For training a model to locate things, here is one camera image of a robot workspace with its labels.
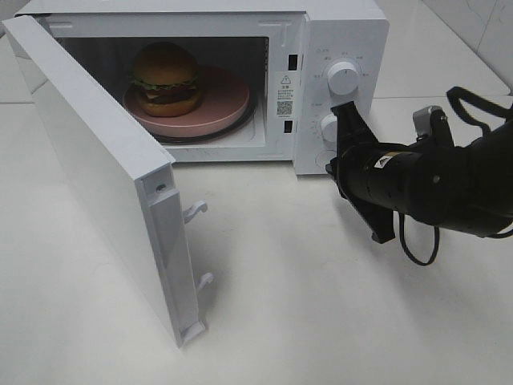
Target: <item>power knob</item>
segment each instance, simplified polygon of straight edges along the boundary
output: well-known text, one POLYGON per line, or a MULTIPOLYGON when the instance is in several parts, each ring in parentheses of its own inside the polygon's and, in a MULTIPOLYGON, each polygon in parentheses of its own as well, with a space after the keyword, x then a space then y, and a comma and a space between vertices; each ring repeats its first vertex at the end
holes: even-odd
POLYGON ((326 73, 329 89, 337 95, 347 95, 358 87, 360 70, 356 64, 343 60, 332 64, 326 73))
POLYGON ((337 141, 337 117, 334 114, 322 118, 321 134, 326 142, 334 143, 337 141))

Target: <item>warning label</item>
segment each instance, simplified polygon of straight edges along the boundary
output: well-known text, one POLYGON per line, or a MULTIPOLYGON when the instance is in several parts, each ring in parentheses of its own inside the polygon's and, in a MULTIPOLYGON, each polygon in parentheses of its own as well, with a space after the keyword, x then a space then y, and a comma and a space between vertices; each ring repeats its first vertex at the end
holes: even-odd
POLYGON ((378 159, 376 164, 374 165, 374 168, 384 168, 390 160, 396 156, 397 154, 400 154, 400 152, 388 152, 384 156, 378 159))
POLYGON ((298 74, 295 71, 276 73, 274 89, 276 95, 276 115, 278 118, 292 118, 295 114, 295 96, 298 93, 298 74))

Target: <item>white countertop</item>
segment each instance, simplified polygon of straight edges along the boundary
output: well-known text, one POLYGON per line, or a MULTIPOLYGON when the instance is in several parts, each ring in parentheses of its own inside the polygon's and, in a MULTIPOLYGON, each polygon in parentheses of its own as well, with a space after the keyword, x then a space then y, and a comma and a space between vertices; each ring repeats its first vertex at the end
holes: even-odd
MULTIPOLYGON (((14 84, 14 68, 0 71, 14 84)), ((208 331, 177 349, 68 189, 34 105, 9 87, 0 383, 510 383, 512 240, 442 231, 437 262, 419 268, 398 241, 371 241, 329 178, 286 162, 175 167, 184 207, 209 203, 186 230, 196 274, 216 277, 200 292, 208 331)), ((411 113, 428 104, 457 144, 478 135, 442 97, 376 99, 369 124, 409 143, 411 113)), ((409 223, 412 249, 428 250, 431 231, 409 223)))

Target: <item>open microwave door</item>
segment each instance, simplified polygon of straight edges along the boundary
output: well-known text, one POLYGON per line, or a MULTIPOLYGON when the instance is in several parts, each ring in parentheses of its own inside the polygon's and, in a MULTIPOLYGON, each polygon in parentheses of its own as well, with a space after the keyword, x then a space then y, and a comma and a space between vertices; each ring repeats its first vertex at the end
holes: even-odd
POLYGON ((35 19, 4 25, 81 205, 181 346, 204 326, 172 157, 35 19))

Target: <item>microwave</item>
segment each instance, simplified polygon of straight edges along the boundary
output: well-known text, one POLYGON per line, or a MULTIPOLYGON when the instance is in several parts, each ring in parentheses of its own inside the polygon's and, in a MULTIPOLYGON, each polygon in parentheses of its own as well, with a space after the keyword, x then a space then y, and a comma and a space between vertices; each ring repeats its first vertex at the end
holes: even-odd
POLYGON ((32 0, 4 26, 73 191, 179 346, 204 330, 184 226, 207 205, 182 209, 172 164, 325 173, 330 108, 369 112, 388 32, 372 0, 32 0), (157 42, 243 79, 244 118, 198 140, 152 135, 123 105, 134 57, 157 42))

